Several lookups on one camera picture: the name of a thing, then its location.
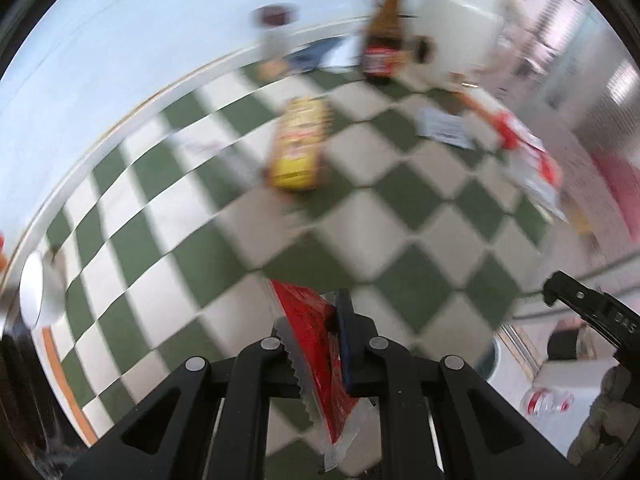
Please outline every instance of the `silver screw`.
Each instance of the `silver screw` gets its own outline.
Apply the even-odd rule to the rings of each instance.
[[[387,341],[382,336],[377,335],[369,339],[369,346],[374,350],[384,350],[389,346],[389,341]]]
[[[275,350],[280,347],[280,340],[277,337],[265,337],[260,346],[265,350]]]
[[[448,355],[444,358],[444,365],[450,370],[460,370],[465,365],[465,362],[460,356]]]
[[[185,362],[184,366],[190,372],[199,372],[204,368],[205,364],[206,362],[202,357],[195,356],[195,357],[189,357],[187,359],[187,362]]]

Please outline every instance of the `red packet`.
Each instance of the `red packet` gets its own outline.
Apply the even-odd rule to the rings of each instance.
[[[278,336],[289,353],[311,420],[324,439],[324,469],[344,458],[371,408],[344,390],[335,307],[303,286],[271,280],[275,293]]]

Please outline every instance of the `checkered surface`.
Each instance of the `checkered surface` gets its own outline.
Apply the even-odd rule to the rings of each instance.
[[[324,186],[299,196],[262,186],[277,115],[321,94],[334,108]],[[476,149],[417,137],[424,106],[463,114]],[[382,335],[474,363],[547,228],[503,177],[497,141],[410,69],[377,88],[320,71],[264,84],[247,66],[152,118],[78,186],[41,244],[67,286],[54,341],[98,436],[186,358],[233,356],[269,335],[265,276],[349,287]],[[331,476],[379,459],[377,415],[367,423]],[[317,441],[300,402],[276,400],[267,478],[315,476]]]

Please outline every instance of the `brown glass bottle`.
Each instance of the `brown glass bottle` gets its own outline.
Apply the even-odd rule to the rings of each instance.
[[[362,73],[372,83],[394,76],[401,59],[404,31],[398,16],[400,0],[385,0],[367,29],[362,53]]]

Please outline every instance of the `wall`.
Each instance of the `wall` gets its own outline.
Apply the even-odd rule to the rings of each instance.
[[[300,6],[300,27],[367,14],[362,0],[58,0],[0,80],[0,230],[10,252],[92,143],[195,68],[257,41],[250,19]]]

